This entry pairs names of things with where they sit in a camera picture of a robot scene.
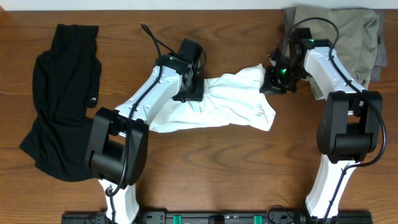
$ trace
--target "wooden table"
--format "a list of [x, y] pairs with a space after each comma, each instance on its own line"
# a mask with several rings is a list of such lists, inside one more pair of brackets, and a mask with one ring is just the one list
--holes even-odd
[[[398, 12], [386, 14], [384, 40], [390, 63], [382, 69], [382, 81], [371, 83], [370, 89], [383, 95], [387, 150], [375, 166], [355, 171], [340, 202], [341, 209], [369, 209], [375, 223], [398, 219]], [[99, 104], [88, 116], [101, 106], [114, 108], [147, 80], [157, 56], [141, 21], [175, 49], [184, 37], [199, 42], [207, 51], [206, 77], [259, 63], [267, 66], [267, 54], [283, 31], [282, 11], [5, 13], [0, 22], [2, 223], [60, 223], [64, 212], [105, 209], [97, 180], [54, 179], [36, 169], [33, 159], [19, 149], [36, 117], [32, 71], [36, 56], [50, 48], [58, 23], [99, 25], [101, 89]], [[304, 82], [296, 94], [267, 100], [277, 112], [269, 132], [237, 125], [151, 132], [146, 168], [137, 183], [139, 203], [186, 211], [300, 207], [320, 164], [316, 131], [325, 102], [315, 101]]]

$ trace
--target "folded cloth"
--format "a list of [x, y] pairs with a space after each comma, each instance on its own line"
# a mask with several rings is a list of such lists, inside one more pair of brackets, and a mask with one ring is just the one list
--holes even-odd
[[20, 148], [35, 166], [64, 181], [92, 178], [85, 155], [92, 119], [86, 107], [98, 101], [101, 63], [95, 57], [98, 26], [58, 25], [51, 50], [33, 71], [37, 118]]
[[[384, 47], [383, 42], [379, 44], [377, 41], [381, 35], [379, 29], [381, 15], [370, 9], [330, 10], [313, 6], [299, 6], [285, 10], [285, 22], [289, 24], [289, 28], [293, 23], [309, 17], [322, 17], [336, 24], [340, 31], [340, 38], [336, 44], [339, 60], [359, 84], [368, 88], [377, 54], [382, 54]], [[334, 41], [336, 37], [334, 28], [323, 21], [308, 21], [299, 27], [309, 27], [313, 38], [328, 38]], [[313, 78], [308, 80], [315, 98], [324, 98]]]
[[269, 131], [275, 111], [259, 89], [264, 81], [261, 64], [237, 74], [205, 79], [203, 101], [185, 103], [169, 100], [149, 129], [167, 133], [181, 129], [219, 127], [228, 124], [250, 125]]

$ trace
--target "black cloth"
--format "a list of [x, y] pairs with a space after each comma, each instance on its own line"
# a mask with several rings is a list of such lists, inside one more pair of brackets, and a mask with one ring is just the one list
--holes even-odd
[[86, 107], [96, 105], [100, 87], [97, 32], [98, 26], [58, 25], [51, 50], [37, 57], [33, 71], [37, 118], [20, 148], [37, 168], [64, 181], [93, 177], [84, 160], [93, 122]]

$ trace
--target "green tape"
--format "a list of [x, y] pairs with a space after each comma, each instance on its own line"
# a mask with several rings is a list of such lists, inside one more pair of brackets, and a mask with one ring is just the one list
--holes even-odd
[[182, 222], [181, 220], [182, 220], [181, 215], [174, 215], [173, 224], [181, 224]]
[[262, 216], [261, 215], [254, 216], [254, 224], [262, 224]]

